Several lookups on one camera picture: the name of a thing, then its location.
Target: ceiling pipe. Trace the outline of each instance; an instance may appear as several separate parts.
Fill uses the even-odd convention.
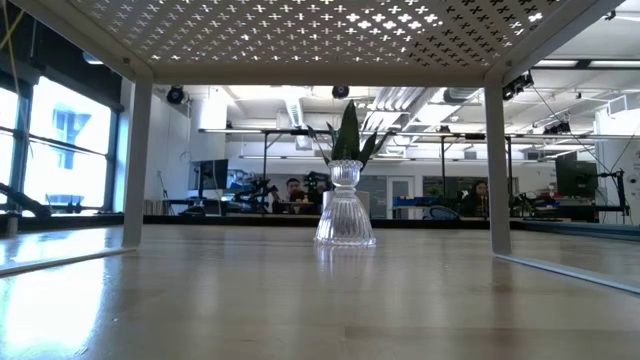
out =
[[[402,106],[400,107],[402,111],[407,110],[409,106],[411,106],[411,104],[416,101],[418,96],[422,95],[422,93],[425,91],[424,88],[413,88],[412,90],[413,91],[411,92],[411,94],[407,96],[407,99],[402,103]]]
[[[409,95],[411,95],[411,88],[408,88],[408,87],[401,88],[396,97],[396,101],[393,103],[394,109],[402,110],[402,104],[406,101]]]
[[[378,110],[388,110],[391,111],[393,110],[393,103],[395,101],[396,96],[398,95],[398,93],[400,92],[401,88],[399,87],[393,87],[391,88],[391,90],[389,91],[385,101],[382,105],[382,109],[378,109]]]
[[[390,88],[386,87],[383,87],[382,90],[380,90],[376,98],[373,100],[373,110],[378,110],[378,108],[380,107],[380,103],[383,102],[384,99],[386,99],[389,90]]]

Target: hair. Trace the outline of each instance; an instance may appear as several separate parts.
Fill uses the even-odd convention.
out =
[[[304,191],[295,191],[293,194],[291,194],[289,201],[304,200],[304,196]]]
[[[471,194],[473,194],[474,196],[477,195],[476,189],[478,188],[478,185],[480,185],[480,184],[485,184],[487,187],[489,187],[489,184],[487,184],[487,182],[485,180],[478,180],[478,181],[473,183],[473,187],[471,188]]]

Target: wooden table surface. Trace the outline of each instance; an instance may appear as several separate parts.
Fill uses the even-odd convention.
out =
[[[640,298],[494,259],[487,231],[145,226],[136,253],[0,279],[0,359],[638,359]],[[0,241],[21,249],[99,234]],[[515,232],[519,255],[640,277],[635,243]],[[12,250],[6,244],[12,242]]]

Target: computer monitor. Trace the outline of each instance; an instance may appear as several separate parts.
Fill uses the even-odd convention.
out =
[[[189,190],[218,190],[227,188],[229,160],[193,161],[189,170]]]
[[[556,159],[558,193],[594,198],[598,187],[598,167],[587,161]]]

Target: door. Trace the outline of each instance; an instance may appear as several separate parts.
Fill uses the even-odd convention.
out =
[[[412,176],[387,178],[387,219],[415,219],[416,210],[393,209],[393,199],[398,196],[414,197],[414,178]]]

